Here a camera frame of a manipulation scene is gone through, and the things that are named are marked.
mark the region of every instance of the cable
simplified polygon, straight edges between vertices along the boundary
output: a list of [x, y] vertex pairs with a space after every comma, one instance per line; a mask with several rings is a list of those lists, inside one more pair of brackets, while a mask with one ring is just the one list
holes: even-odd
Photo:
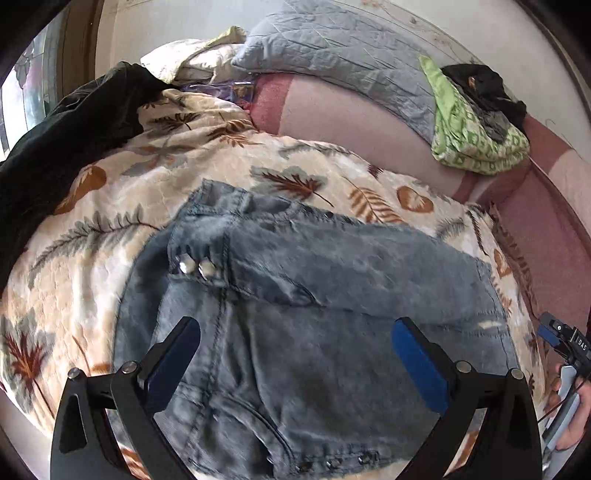
[[560, 408], [560, 406], [566, 402], [568, 399], [572, 398], [572, 396], [577, 393], [579, 391], [579, 388], [581, 388], [583, 385], [585, 385], [585, 382], [589, 380], [589, 378], [591, 378], [591, 372], [589, 372], [587, 374], [587, 376], [584, 378], [584, 380], [581, 382], [581, 384], [575, 388], [574, 390], [569, 391], [569, 393], [566, 395], [566, 397], [564, 398], [564, 400], [561, 400], [558, 405], [556, 405], [554, 408], [552, 408], [550, 411], [548, 411], [548, 413], [546, 413], [546, 415], [544, 415], [542, 418], [540, 418], [538, 420], [538, 423], [540, 423], [542, 420], [547, 419], [548, 416], [550, 416], [550, 414], [556, 410], [557, 408]]

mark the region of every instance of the screw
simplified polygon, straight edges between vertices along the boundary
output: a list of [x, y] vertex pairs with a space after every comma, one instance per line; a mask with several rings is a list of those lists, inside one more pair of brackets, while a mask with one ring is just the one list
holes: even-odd
[[133, 372], [135, 372], [138, 368], [138, 364], [135, 363], [134, 361], [129, 361], [129, 362], [125, 362], [122, 366], [121, 366], [121, 370], [123, 371], [124, 374], [132, 374]]
[[521, 370], [519, 370], [518, 368], [513, 368], [511, 369], [511, 375], [513, 376], [513, 378], [515, 378], [516, 380], [521, 380], [523, 379], [523, 372]]
[[463, 374], [469, 374], [472, 371], [472, 366], [464, 360], [460, 360], [456, 363], [456, 368], [457, 371], [462, 372]]
[[82, 370], [80, 370], [78, 367], [71, 368], [70, 371], [68, 372], [68, 378], [70, 380], [74, 380], [81, 373], [82, 373]]

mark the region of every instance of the jeans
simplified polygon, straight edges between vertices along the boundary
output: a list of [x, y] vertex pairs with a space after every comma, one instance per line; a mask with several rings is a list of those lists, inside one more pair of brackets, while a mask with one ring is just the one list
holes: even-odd
[[408, 226], [204, 181], [136, 260], [114, 365], [192, 316], [201, 344], [155, 417], [187, 466], [236, 479], [375, 469], [412, 458], [438, 418], [392, 350], [397, 318], [479, 371], [518, 366], [490, 275]]

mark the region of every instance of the purple package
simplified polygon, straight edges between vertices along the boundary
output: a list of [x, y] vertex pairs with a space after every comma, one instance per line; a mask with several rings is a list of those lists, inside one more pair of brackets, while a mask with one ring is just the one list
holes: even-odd
[[182, 92], [206, 93], [207, 95], [221, 98], [228, 102], [235, 103], [244, 110], [249, 110], [252, 98], [255, 94], [255, 81], [246, 80], [243, 82], [223, 82], [213, 85], [192, 83], [181, 87]]

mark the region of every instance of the metal button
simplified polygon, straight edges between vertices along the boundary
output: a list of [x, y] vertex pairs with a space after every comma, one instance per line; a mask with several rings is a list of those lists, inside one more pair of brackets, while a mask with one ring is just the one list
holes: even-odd
[[341, 460], [338, 458], [331, 458], [330, 460], [326, 461], [326, 466], [328, 468], [330, 468], [331, 470], [334, 470], [335, 468], [340, 467], [341, 464]]
[[189, 254], [181, 254], [178, 263], [178, 267], [181, 272], [185, 275], [189, 275], [195, 271], [195, 267], [197, 267], [197, 263], [195, 260], [191, 258]]
[[295, 467], [298, 473], [306, 473], [312, 470], [312, 462], [302, 462]]
[[121, 366], [121, 370], [124, 374], [132, 374], [133, 372], [136, 371], [137, 368], [138, 368], [138, 364], [133, 361], [125, 362]]
[[464, 360], [460, 360], [456, 363], [456, 368], [457, 371], [462, 372], [463, 374], [469, 374], [472, 371], [472, 366]]
[[521, 370], [519, 370], [518, 368], [511, 369], [511, 375], [516, 380], [521, 380], [521, 379], [523, 379], [523, 376], [524, 376], [523, 372]]
[[74, 368], [70, 369], [70, 371], [68, 372], [68, 378], [70, 380], [74, 380], [81, 373], [82, 373], [82, 370], [80, 370], [78, 367], [74, 367]]
[[369, 462], [371, 462], [371, 455], [364, 453], [363, 455], [359, 455], [357, 460], [359, 463], [361, 463], [361, 465], [367, 465]]
[[209, 280], [215, 276], [216, 266], [205, 258], [199, 262], [199, 273], [205, 280]]

